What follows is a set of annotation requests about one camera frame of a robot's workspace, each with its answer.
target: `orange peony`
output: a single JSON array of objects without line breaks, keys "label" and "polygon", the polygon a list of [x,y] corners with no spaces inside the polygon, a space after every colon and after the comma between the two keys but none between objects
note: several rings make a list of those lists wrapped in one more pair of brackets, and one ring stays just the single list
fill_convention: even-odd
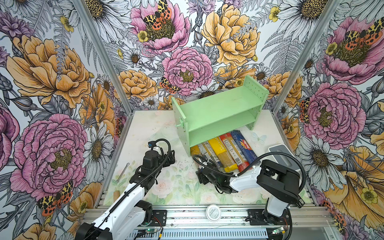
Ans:
[{"label": "orange peony", "polygon": [[99,182],[85,185],[80,191],[79,196],[70,204],[70,209],[73,212],[67,216],[68,220],[74,222],[83,217],[87,209],[92,209],[100,190],[101,183]]},{"label": "orange peony", "polygon": [[39,223],[32,224],[27,231],[18,235],[14,240],[55,240],[56,227],[51,227],[49,223],[44,227]]},{"label": "orange peony", "polygon": [[97,88],[93,87],[92,97],[84,98],[79,109],[80,122],[86,126],[100,126],[101,122],[107,125],[107,130],[114,136],[115,132],[115,116],[113,111],[113,103],[107,97],[106,91],[101,84],[97,84]]},{"label": "orange peony", "polygon": [[256,68],[250,68],[247,70],[247,68],[238,68],[237,66],[229,64],[225,67],[219,67],[214,75],[219,81],[226,81],[221,89],[231,89],[242,86],[245,76],[247,75],[256,79],[255,73]]},{"label": "orange peony", "polygon": [[[118,78],[128,99],[130,99],[131,96],[135,96],[144,100],[144,98],[155,96],[158,93],[156,82],[142,71],[122,71],[118,75]],[[114,95],[120,99],[116,90],[114,91]]]},{"label": "orange peony", "polygon": [[74,49],[67,49],[65,64],[62,68],[61,80],[58,80],[58,62],[56,59],[59,47],[52,39],[44,43],[34,36],[14,38],[13,44],[24,54],[24,58],[7,58],[7,70],[20,87],[22,96],[44,96],[41,104],[46,104],[53,95],[62,96],[75,108],[81,99],[91,93],[89,73],[85,69]]},{"label": "orange peony", "polygon": [[221,16],[215,12],[207,16],[201,34],[209,41],[205,45],[217,46],[220,55],[217,59],[218,63],[242,66],[247,62],[247,58],[255,55],[260,37],[256,26],[247,32],[244,31],[240,37],[233,36],[242,31],[243,27],[249,28],[250,25],[249,17],[240,14],[238,8],[225,4],[222,7]]},{"label": "orange peony", "polygon": [[282,120],[281,127],[284,130],[291,148],[295,151],[300,141],[299,119],[293,118],[293,116],[288,118],[287,116]]},{"label": "orange peony", "polygon": [[345,148],[344,161],[349,170],[340,173],[347,185],[324,192],[340,212],[354,219],[367,215],[365,225],[383,229],[384,223],[384,162],[369,148],[349,146]]},{"label": "orange peony", "polygon": [[[267,78],[267,84],[264,84],[264,87],[269,90],[268,99],[273,98],[274,96],[278,96],[281,93],[283,86],[288,80],[288,76],[291,71],[285,72],[283,74],[278,73],[276,75],[272,75]],[[285,102],[293,108],[295,105],[299,103],[299,99],[301,98],[301,85],[303,84],[303,77],[298,77],[296,82],[293,84],[293,87],[288,93],[288,96],[285,99]]]}]

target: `floral wallpaper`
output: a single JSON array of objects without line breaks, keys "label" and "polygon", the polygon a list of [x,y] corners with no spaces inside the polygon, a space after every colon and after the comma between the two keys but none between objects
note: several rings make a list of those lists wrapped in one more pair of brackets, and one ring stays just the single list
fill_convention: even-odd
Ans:
[{"label": "floral wallpaper", "polygon": [[[327,207],[343,238],[380,240],[384,2],[343,1],[333,19],[277,117],[318,204]],[[267,85],[275,86],[281,78],[284,74],[271,77]]]},{"label": "floral wallpaper", "polygon": [[4,239],[73,240],[127,120],[80,23],[68,0],[0,1]]},{"label": "floral wallpaper", "polygon": [[[246,75],[270,89],[265,108],[271,108],[327,1],[85,2],[126,97],[143,110],[172,109],[172,96],[184,104],[227,91]],[[73,7],[65,16],[83,28]],[[301,83],[290,93],[292,106],[301,98]]]}]

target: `daisy center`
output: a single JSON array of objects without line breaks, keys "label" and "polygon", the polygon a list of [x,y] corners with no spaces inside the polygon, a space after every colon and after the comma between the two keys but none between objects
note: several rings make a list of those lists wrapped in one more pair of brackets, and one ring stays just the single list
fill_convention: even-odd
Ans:
[{"label": "daisy center", "polygon": [[312,153],[312,157],[314,161],[316,162],[317,166],[319,167],[326,167],[328,166],[328,158],[325,156],[325,154],[319,150],[315,150]]},{"label": "daisy center", "polygon": [[320,125],[323,127],[328,127],[332,123],[332,112],[327,112],[326,108],[323,107],[320,110],[320,117],[317,119],[320,122]]},{"label": "daisy center", "polygon": [[211,95],[214,95],[215,93],[213,92],[206,92],[206,93],[202,93],[200,95],[200,98],[205,98],[205,97],[208,97],[208,96],[211,96]]},{"label": "daisy center", "polygon": [[96,140],[92,148],[93,159],[99,159],[101,155],[102,145],[100,140]]},{"label": "daisy center", "polygon": [[172,24],[171,20],[166,20],[166,23],[162,23],[161,28],[158,30],[154,30],[152,26],[147,25],[146,32],[148,38],[152,41],[162,38],[172,39],[173,34],[175,34],[175,26]]},{"label": "daisy center", "polygon": [[183,78],[183,82],[189,83],[193,80],[193,73],[188,70],[186,70],[185,72],[180,71],[180,77]]},{"label": "daisy center", "polygon": [[134,62],[134,63],[138,63],[138,61],[139,61],[139,56],[137,56],[136,54],[134,54],[134,55],[132,55],[131,59],[132,59],[132,62]]},{"label": "daisy center", "polygon": [[265,77],[265,73],[259,73],[256,75],[257,80],[261,80]]},{"label": "daisy center", "polygon": [[305,63],[304,67],[305,67],[305,68],[310,68],[310,67],[312,67],[312,65],[313,65],[312,60],[308,60],[308,61]]},{"label": "daisy center", "polygon": [[353,50],[347,50],[345,48],[346,41],[342,41],[336,50],[334,56],[342,61],[348,63],[349,67],[353,67],[359,63],[362,63],[367,56],[369,45],[363,44],[356,46]]},{"label": "daisy center", "polygon": [[327,2],[328,0],[306,0],[301,6],[301,14],[307,18],[317,18]]},{"label": "daisy center", "polygon": [[63,169],[67,169],[68,165],[72,161],[71,151],[68,149],[63,149],[61,151],[55,152],[56,159],[50,163],[51,167],[57,169],[58,167],[62,167]]},{"label": "daisy center", "polygon": [[98,0],[85,0],[85,3],[93,18],[97,18],[103,14],[103,5]]}]

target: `rose pattern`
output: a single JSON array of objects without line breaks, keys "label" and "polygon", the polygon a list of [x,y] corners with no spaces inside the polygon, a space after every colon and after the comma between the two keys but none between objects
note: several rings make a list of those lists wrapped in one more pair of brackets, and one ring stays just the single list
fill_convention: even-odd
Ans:
[{"label": "rose pattern", "polygon": [[37,200],[61,191],[73,181],[77,187],[85,176],[83,127],[65,114],[26,127],[15,144],[16,166],[10,178],[11,189],[31,194]]}]

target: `pink peony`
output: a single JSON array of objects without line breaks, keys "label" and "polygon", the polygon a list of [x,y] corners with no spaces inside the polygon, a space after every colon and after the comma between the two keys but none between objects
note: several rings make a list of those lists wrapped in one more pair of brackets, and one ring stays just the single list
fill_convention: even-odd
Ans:
[{"label": "pink peony", "polygon": [[85,175],[83,164],[87,133],[65,114],[26,127],[13,154],[18,169],[10,178],[11,189],[31,193],[37,200],[54,195],[73,181],[77,187]]},{"label": "pink peony", "polygon": [[310,97],[309,123],[304,124],[308,137],[328,142],[332,149],[342,149],[351,144],[364,128],[366,114],[356,88],[347,83],[322,83]]},{"label": "pink peony", "polygon": [[[143,44],[146,50],[152,55],[158,55],[163,52],[174,51],[177,47],[185,46],[188,42],[190,22],[189,18],[184,18],[184,15],[180,13],[179,6],[175,6],[168,0],[168,7],[172,11],[171,24],[174,26],[174,33],[164,33],[167,36],[155,39],[154,41],[147,40]],[[134,34],[140,33],[140,31],[147,31],[147,25],[144,23],[143,19],[149,15],[155,15],[157,11],[158,4],[156,3],[154,7],[148,5],[147,8],[144,8],[142,5],[140,8],[131,9],[131,19],[134,27],[131,28],[131,32]]]},{"label": "pink peony", "polygon": [[0,106],[0,171],[8,163],[12,152],[12,142],[19,131],[20,127],[16,118],[7,108]]},{"label": "pink peony", "polygon": [[324,73],[332,75],[339,81],[348,81],[354,85],[364,83],[384,68],[384,37],[372,45],[358,45],[353,50],[345,48],[345,34],[348,31],[361,32],[368,29],[374,22],[365,23],[347,17],[328,38],[328,48],[322,68]]},{"label": "pink peony", "polygon": [[173,86],[178,86],[180,95],[188,96],[192,90],[208,85],[212,80],[211,61],[205,54],[193,48],[179,48],[171,57],[163,60],[164,77]]}]

